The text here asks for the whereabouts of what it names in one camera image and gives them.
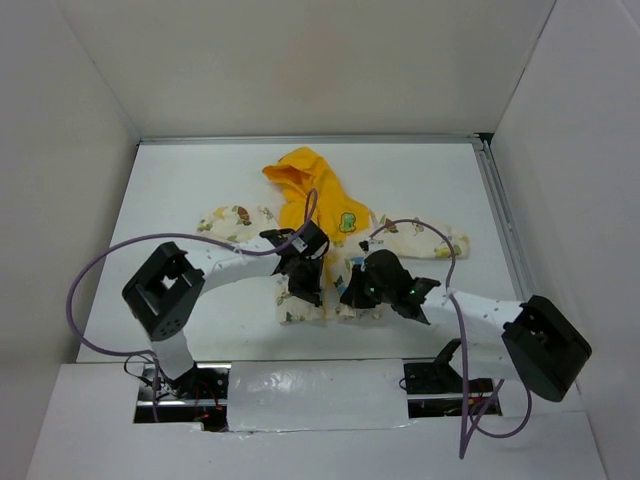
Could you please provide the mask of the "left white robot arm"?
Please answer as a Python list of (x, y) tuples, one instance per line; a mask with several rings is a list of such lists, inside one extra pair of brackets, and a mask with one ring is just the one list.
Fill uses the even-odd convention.
[(163, 389), (176, 399), (196, 390), (197, 365), (183, 329), (202, 295), (249, 278), (283, 275), (293, 296), (318, 307), (328, 247), (328, 236), (313, 222), (298, 231), (266, 230), (244, 242), (215, 241), (199, 250), (185, 251), (174, 242), (158, 246), (122, 297), (151, 342)]

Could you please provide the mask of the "yellow dinosaur print jacket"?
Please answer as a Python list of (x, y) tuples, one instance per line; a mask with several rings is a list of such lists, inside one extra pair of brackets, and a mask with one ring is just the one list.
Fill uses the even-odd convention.
[(206, 238), (240, 243), (266, 230), (295, 230), (309, 213), (310, 191), (317, 192), (312, 220), (329, 238), (320, 283), (322, 304), (314, 307), (293, 297), (283, 278), (277, 283), (275, 297), (276, 318), (282, 324), (368, 321), (381, 316), (385, 304), (358, 310), (340, 302), (340, 287), (350, 280), (356, 260), (366, 256), (358, 245), (364, 239), (383, 241), (383, 249), (399, 258), (443, 260), (465, 258), (469, 254), (467, 235), (447, 224), (435, 222), (427, 228), (419, 217), (409, 223), (395, 224), (389, 215), (376, 213), (352, 199), (326, 160), (308, 147), (288, 153), (277, 163), (264, 167), (263, 173), (284, 196), (279, 214), (262, 205), (224, 205), (205, 214), (197, 232)]

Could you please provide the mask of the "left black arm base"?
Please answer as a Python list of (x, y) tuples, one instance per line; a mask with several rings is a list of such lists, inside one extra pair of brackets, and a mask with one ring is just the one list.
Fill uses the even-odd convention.
[(204, 431), (229, 431), (227, 400), (231, 365), (199, 362), (177, 383), (155, 369), (148, 356), (131, 356), (124, 372), (137, 381), (133, 422), (196, 423)]

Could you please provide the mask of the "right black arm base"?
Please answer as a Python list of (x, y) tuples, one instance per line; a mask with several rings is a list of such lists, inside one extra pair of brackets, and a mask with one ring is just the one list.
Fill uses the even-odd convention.
[(398, 386), (407, 395), (410, 419), (461, 415), (463, 382), (451, 365), (460, 345), (460, 340), (454, 339), (435, 358), (404, 362)]

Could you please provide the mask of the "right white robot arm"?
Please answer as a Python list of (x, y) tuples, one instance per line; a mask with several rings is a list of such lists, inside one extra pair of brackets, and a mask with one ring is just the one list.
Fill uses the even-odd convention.
[(341, 303), (358, 310), (386, 304), (403, 318), (453, 332), (436, 379), (448, 392), (470, 379), (518, 379), (538, 397), (563, 401), (592, 355), (588, 341), (549, 299), (524, 302), (468, 294), (414, 277), (389, 250), (356, 260)]

